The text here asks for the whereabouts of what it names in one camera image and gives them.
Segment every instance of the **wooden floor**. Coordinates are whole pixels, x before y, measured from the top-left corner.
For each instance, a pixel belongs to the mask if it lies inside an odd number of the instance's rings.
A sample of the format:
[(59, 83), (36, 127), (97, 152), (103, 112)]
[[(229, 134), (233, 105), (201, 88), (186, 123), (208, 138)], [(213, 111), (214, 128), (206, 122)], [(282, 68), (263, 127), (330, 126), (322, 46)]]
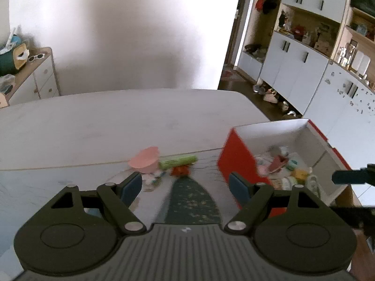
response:
[[(236, 76), (234, 81), (230, 81), (229, 77), (223, 77), (218, 89), (239, 92), (251, 100), (269, 120), (282, 120), (283, 113), (278, 105), (264, 101), (263, 96), (253, 92), (253, 85), (240, 76)], [(357, 233), (357, 242), (357, 250), (352, 259), (350, 274), (358, 281), (375, 281), (375, 254), (371, 254), (366, 238), (362, 233)]]

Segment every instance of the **open storage box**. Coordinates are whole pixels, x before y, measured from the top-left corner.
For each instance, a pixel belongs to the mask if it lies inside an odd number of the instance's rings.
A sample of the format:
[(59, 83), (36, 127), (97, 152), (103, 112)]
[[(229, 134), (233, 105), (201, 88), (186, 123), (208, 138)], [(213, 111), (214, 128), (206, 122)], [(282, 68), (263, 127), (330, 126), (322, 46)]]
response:
[(346, 188), (346, 185), (335, 185), (331, 178), (336, 170), (350, 170), (349, 165), (307, 119), (232, 128), (217, 165), (226, 181), (231, 172), (238, 172), (252, 184), (265, 182), (271, 185), (267, 177), (258, 175), (255, 156), (267, 152), (272, 146), (287, 146), (299, 157), (300, 166), (312, 167), (325, 204), (331, 204)]

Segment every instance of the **dresser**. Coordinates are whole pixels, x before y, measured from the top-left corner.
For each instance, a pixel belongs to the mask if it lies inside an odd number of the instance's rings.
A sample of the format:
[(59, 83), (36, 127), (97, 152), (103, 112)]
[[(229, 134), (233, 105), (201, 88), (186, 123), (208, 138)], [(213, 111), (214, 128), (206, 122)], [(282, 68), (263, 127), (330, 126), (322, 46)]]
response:
[(45, 54), (44, 58), (27, 62), (15, 75), (15, 86), (7, 95), (0, 94), (0, 107), (60, 96), (51, 48), (31, 50), (30, 55)]

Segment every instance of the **white table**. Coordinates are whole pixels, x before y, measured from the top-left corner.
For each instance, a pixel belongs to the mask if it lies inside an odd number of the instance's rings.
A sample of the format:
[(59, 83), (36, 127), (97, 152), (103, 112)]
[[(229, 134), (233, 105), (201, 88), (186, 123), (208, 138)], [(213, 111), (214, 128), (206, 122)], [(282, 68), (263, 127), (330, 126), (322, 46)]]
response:
[[(72, 182), (80, 190), (121, 182), (132, 172), (126, 161), (149, 146), (162, 156), (194, 152), (192, 177), (227, 222), (238, 208), (216, 166), (220, 148), (231, 127), (268, 121), (239, 93), (170, 89), (40, 100), (1, 109), (0, 120), (0, 280), (1, 271), (20, 271), (14, 235), (52, 196)], [(133, 210), (146, 226), (173, 182), (164, 176), (153, 192), (139, 194)]]

